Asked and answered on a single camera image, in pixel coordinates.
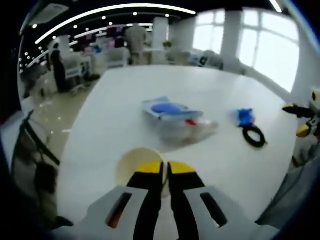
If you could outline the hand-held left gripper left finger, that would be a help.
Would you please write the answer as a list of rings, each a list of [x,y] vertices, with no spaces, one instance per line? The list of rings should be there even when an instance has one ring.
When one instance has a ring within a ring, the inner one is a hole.
[[[164,163],[137,167],[126,186],[117,186],[89,208],[86,235],[94,240],[152,240],[161,209]]]

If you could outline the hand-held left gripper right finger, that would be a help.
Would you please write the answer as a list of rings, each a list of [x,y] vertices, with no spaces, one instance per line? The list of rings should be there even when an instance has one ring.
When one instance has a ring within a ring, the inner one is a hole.
[[[194,168],[170,161],[167,176],[179,239],[250,239],[253,222],[242,208],[214,186],[205,186]]]

